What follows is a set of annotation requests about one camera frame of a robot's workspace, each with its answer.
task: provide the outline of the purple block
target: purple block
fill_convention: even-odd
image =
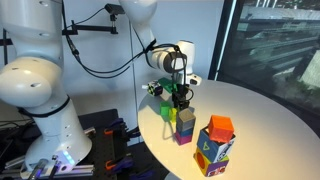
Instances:
[[[188,142],[191,142],[191,140],[192,140],[192,134],[189,135],[189,136],[181,136],[181,135],[179,134],[179,132],[176,132],[176,133],[174,133],[174,135],[175,135],[175,137],[176,137],[179,145],[186,144],[186,143],[188,143]]]

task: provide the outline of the white wall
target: white wall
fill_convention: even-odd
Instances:
[[[65,0],[67,22],[86,19],[106,3],[119,4],[115,0]],[[151,22],[158,43],[176,43],[178,40],[192,41],[196,45],[194,72],[207,78],[222,11],[223,0],[159,1]],[[85,24],[111,25],[109,14],[99,13]],[[83,63],[97,70],[119,67],[131,55],[130,27],[125,15],[116,21],[118,35],[107,32],[80,31],[71,36],[80,51]],[[133,54],[141,46],[133,37]],[[14,59],[14,48],[9,48],[10,59]],[[97,79],[88,75],[71,55],[64,40],[65,71],[63,83],[74,101],[79,115],[116,108],[129,129],[137,125],[136,110],[146,91],[141,85],[166,74],[151,69],[143,57],[137,59],[133,68],[114,79]],[[0,120],[21,118],[14,108],[0,103]]]

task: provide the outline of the orange block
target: orange block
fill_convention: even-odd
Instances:
[[[227,143],[234,132],[231,119],[225,116],[212,115],[208,127],[209,138],[212,141]]]

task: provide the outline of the blue block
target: blue block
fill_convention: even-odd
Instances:
[[[181,131],[177,128],[177,132],[180,134],[181,137],[184,137],[184,136],[189,136],[189,135],[192,135],[193,134],[193,129],[194,128],[190,128],[190,129],[187,129],[185,131]]]

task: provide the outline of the toy block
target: toy block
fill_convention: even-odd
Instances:
[[[179,129],[179,131],[185,131],[187,129],[194,127],[194,124],[196,122],[196,117],[189,110],[189,108],[187,108],[187,109],[181,110],[177,114],[176,121],[177,121],[176,128]]]
[[[170,103],[167,101],[163,101],[160,103],[160,115],[161,116],[169,116],[170,111]]]
[[[148,93],[153,96],[159,96],[163,92],[163,87],[154,80],[148,83]]]
[[[210,162],[215,163],[230,153],[235,138],[233,135],[228,143],[211,141],[208,127],[205,127],[200,130],[197,146]]]
[[[194,128],[190,128],[190,129],[187,129],[187,130],[184,130],[184,131],[179,131],[179,129],[177,129],[176,132],[178,132],[180,134],[180,136],[188,136],[188,135],[192,135],[193,134],[193,129]]]
[[[177,118],[177,108],[171,108],[169,111],[169,119],[171,122],[176,122]]]
[[[192,134],[188,135],[188,136],[181,136],[179,134],[179,132],[175,132],[174,135],[175,135],[176,140],[178,141],[179,145],[183,145],[183,144],[189,143],[192,140]]]
[[[209,122],[209,137],[212,141],[227,143],[234,133],[229,117],[212,115]]]
[[[177,85],[173,84],[172,87],[172,81],[167,78],[161,78],[158,80],[159,84],[170,94],[172,94],[173,89],[177,89]]]
[[[209,159],[203,155],[201,150],[197,147],[196,153],[194,154],[194,159],[196,160],[202,174],[206,177],[218,175],[225,172],[225,169],[229,163],[228,156],[225,156],[219,162],[212,163]]]

